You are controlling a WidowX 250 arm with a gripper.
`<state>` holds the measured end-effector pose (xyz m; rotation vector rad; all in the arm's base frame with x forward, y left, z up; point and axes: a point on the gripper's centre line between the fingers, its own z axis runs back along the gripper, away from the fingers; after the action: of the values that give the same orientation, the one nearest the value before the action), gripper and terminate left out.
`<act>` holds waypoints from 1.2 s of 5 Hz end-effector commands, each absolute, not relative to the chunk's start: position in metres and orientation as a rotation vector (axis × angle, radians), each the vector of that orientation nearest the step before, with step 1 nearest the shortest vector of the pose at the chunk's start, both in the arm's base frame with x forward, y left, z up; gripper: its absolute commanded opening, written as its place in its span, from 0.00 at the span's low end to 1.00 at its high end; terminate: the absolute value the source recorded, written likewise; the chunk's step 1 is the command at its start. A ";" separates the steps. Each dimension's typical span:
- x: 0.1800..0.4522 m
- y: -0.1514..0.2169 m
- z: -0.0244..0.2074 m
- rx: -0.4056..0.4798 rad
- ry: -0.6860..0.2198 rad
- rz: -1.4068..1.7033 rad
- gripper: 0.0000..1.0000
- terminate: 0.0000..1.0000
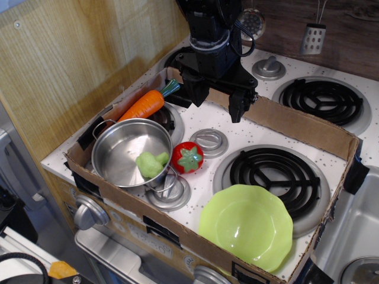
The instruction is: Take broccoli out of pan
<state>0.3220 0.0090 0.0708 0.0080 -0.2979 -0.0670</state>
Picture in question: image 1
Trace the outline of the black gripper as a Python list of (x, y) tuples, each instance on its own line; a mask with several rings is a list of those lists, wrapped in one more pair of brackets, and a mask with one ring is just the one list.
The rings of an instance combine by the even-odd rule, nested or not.
[(191, 102), (200, 107), (215, 89), (229, 97), (229, 114), (232, 123), (239, 123), (250, 104), (256, 101), (257, 80), (241, 64), (246, 54), (241, 44), (227, 44), (211, 52), (198, 51), (180, 54), (177, 61), (189, 66), (194, 60), (194, 68), (184, 68), (180, 72), (184, 89)]

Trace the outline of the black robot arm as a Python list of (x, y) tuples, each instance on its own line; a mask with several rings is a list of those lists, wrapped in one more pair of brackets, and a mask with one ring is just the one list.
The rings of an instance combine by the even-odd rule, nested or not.
[(238, 123), (256, 101), (258, 81), (242, 66), (241, 59), (255, 49), (242, 51), (242, 33), (252, 33), (240, 22), (241, 1), (178, 1), (189, 26), (191, 51), (175, 60), (184, 88), (196, 106), (210, 89), (229, 97), (229, 114)]

